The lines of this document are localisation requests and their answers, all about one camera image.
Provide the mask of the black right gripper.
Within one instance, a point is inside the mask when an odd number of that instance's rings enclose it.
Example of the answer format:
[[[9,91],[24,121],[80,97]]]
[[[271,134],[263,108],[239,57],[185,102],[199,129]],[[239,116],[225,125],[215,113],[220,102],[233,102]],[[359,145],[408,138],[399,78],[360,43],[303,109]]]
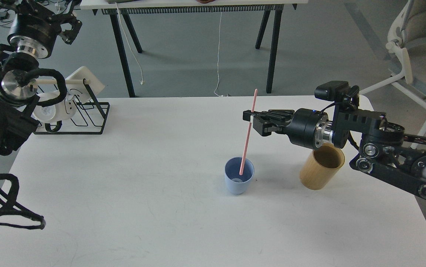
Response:
[[[305,108],[300,108],[296,112],[291,109],[246,110],[242,113],[242,120],[250,121],[251,116],[280,123],[254,121],[253,129],[263,137],[275,132],[289,137],[292,144],[313,150],[317,150],[324,144],[323,134],[329,119],[325,112]]]

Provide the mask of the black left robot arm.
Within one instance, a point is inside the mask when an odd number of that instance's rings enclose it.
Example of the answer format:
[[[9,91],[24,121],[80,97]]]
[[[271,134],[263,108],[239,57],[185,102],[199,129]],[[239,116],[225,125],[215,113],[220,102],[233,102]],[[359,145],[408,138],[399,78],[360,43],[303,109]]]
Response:
[[[72,0],[65,12],[56,14],[35,0],[0,0],[0,8],[11,10],[16,18],[0,44],[0,155],[18,150],[36,131],[32,117],[37,106],[61,103],[68,90],[64,76],[51,68],[40,68],[39,59],[51,56],[60,37],[72,44],[82,22],[73,13],[79,0]],[[13,174],[0,174],[0,217],[21,216],[37,224],[22,226],[45,228],[45,218],[18,203],[19,180]]]

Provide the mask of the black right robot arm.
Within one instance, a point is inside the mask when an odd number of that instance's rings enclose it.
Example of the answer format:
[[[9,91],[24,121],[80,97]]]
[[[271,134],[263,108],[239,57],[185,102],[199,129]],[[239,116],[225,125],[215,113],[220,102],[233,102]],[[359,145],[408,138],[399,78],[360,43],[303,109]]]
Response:
[[[349,163],[352,169],[426,200],[426,137],[405,133],[385,113],[337,110],[330,120],[325,112],[301,108],[247,110],[242,118],[262,136],[287,135],[292,144],[313,150],[349,142],[358,150]]]

